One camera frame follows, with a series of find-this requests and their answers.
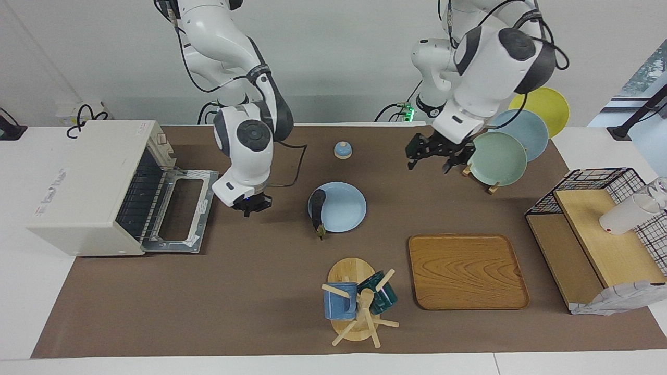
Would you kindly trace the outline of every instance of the blue plate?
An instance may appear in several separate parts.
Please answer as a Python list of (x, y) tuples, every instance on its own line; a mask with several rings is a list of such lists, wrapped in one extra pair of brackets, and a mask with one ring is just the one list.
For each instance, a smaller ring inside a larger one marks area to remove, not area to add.
[[(499, 126), (504, 124), (517, 111), (518, 109), (511, 109), (499, 114), (491, 121), (490, 125)], [(542, 121), (540, 116), (525, 109), (506, 127), (489, 131), (499, 131), (500, 133), (515, 137), (524, 146), (524, 149), (526, 149), (528, 161), (537, 159), (546, 149), (547, 143), (549, 143), (549, 130), (544, 121)]]
[[(366, 199), (359, 189), (344, 182), (325, 183), (318, 189), (327, 194), (322, 206), (322, 223), (327, 232), (347, 232), (362, 223), (366, 216)], [(308, 216), (312, 216), (310, 205)]]

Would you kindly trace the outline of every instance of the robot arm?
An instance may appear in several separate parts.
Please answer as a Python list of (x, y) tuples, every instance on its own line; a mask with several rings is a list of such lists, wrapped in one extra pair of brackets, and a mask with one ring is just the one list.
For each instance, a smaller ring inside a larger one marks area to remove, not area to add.
[[(465, 163), (474, 152), (473, 146), (466, 145), (470, 137), (482, 130), (500, 103), (513, 92), (528, 93), (542, 86), (556, 67), (556, 49), (544, 41), (541, 21), (534, 22), (542, 15), (533, 1), (451, 3), (451, 11), (442, 17), (450, 40), (420, 41), (413, 49), (413, 63), (424, 80), (416, 106), (434, 118), (435, 132), (431, 137), (417, 134), (408, 144), (410, 169), (433, 155), (450, 158), (445, 172)], [(490, 14), (507, 27), (479, 25)], [(451, 83), (451, 71), (458, 73), (453, 91), (444, 83)]]
[[(257, 45), (233, 23), (231, 12), (241, 0), (169, 0), (168, 7), (181, 19), (191, 46), (186, 47), (186, 61), (210, 82), (230, 82), (230, 72), (243, 72), (261, 100), (224, 107), (214, 119), (218, 147), (231, 160), (231, 167), (214, 183), (213, 191), (227, 206), (259, 212), (271, 206), (264, 195), (273, 159), (273, 141), (282, 141), (292, 130), (294, 121), (287, 103), (278, 91), (271, 69)], [(233, 101), (247, 101), (236, 96)]]
[[(412, 50), (412, 63), (423, 78), (421, 91), (415, 96), (415, 106), (432, 119), (443, 111), (445, 103), (454, 96), (452, 86), (458, 86), (461, 80), (454, 61), (456, 50), (451, 46), (459, 45), (466, 33), (475, 29), (487, 16), (487, 12), (502, 4), (502, 1), (452, 0), (451, 4), (451, 9), (447, 9), (442, 17), (442, 27), (450, 33), (451, 40), (421, 40)], [(513, 1), (500, 6), (494, 15), (508, 27), (513, 27), (524, 17), (533, 16), (536, 12), (531, 1)], [(529, 36), (542, 36), (537, 23), (524, 22), (519, 30)]]

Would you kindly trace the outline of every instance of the white cloth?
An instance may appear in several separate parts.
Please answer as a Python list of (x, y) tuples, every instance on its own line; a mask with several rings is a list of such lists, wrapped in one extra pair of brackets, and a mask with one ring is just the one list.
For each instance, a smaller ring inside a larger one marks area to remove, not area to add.
[(603, 290), (589, 304), (572, 303), (569, 309), (573, 315), (611, 315), (643, 308), (665, 299), (667, 299), (667, 286), (664, 283), (654, 285), (644, 280), (612, 286)]

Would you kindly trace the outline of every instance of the dark green mug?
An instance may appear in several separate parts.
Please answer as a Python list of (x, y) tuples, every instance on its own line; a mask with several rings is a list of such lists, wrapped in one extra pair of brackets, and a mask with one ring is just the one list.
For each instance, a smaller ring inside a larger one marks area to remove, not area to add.
[(396, 297), (396, 293), (394, 293), (394, 289), (392, 289), (389, 283), (384, 284), (384, 287), (379, 292), (376, 292), (375, 288), (383, 278), (384, 272), (378, 271), (357, 286), (357, 293), (361, 293), (364, 289), (373, 291), (373, 302), (369, 309), (373, 315), (378, 315), (389, 310), (398, 301), (398, 297)]

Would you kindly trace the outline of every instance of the window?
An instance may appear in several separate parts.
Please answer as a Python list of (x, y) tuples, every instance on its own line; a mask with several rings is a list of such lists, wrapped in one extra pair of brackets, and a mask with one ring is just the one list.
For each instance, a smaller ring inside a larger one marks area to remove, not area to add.
[(667, 39), (602, 111), (638, 109), (665, 84), (667, 84)]
[(667, 70), (667, 39), (662, 42), (653, 55), (646, 60), (639, 70), (623, 86), (616, 97), (651, 97), (655, 83)]

